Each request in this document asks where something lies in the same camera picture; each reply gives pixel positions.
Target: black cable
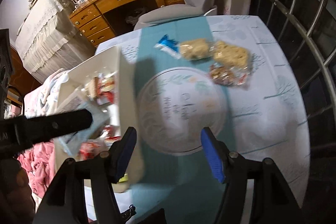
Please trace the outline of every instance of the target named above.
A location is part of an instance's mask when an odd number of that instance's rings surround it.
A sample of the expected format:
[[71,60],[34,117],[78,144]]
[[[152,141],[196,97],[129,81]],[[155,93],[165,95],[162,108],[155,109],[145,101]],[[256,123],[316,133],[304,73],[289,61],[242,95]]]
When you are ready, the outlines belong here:
[[14,86],[10,85],[8,87],[8,89],[12,89],[12,90],[15,90],[17,93],[19,93],[19,96],[21,98],[21,101],[22,101],[22,115],[24,116],[25,115],[25,101],[23,100],[23,96],[21,94],[21,92]]

